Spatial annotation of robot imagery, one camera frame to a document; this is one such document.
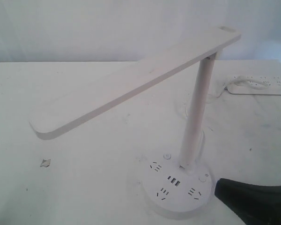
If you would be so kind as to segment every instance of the power strip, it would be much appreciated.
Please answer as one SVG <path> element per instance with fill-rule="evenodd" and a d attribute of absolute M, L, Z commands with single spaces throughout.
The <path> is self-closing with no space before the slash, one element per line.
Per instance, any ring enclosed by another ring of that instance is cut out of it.
<path fill-rule="evenodd" d="M 228 76 L 227 79 L 232 81 L 236 79 L 238 75 Z M 227 90 L 231 94 L 236 95 L 281 95 L 281 77 L 279 76 L 244 76 L 249 79 L 261 81 L 268 85 L 266 89 L 253 89 L 248 85 L 244 85 L 244 82 L 232 83 L 227 86 Z M 247 84 L 252 87 L 263 87 L 263 85 L 248 81 Z"/>

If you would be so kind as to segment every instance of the white desk lamp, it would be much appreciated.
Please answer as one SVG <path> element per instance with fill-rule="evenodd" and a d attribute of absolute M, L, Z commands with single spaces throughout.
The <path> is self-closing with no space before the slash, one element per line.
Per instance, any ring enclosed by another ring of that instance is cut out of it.
<path fill-rule="evenodd" d="M 156 153 L 142 177 L 146 198 L 157 213 L 188 217 L 212 192 L 208 168 L 195 159 L 204 145 L 201 124 L 214 60 L 240 37 L 228 27 L 209 29 L 41 106 L 32 114 L 30 125 L 41 139 L 55 138 L 200 61 L 180 154 Z"/>

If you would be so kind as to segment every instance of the wall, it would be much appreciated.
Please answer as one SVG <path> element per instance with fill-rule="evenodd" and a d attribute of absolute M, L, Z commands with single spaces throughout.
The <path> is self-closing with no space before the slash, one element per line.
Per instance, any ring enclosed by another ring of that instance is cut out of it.
<path fill-rule="evenodd" d="M 242 31 L 222 59 L 262 58 L 281 0 L 0 0 L 0 61 L 139 60 L 209 26 Z"/>

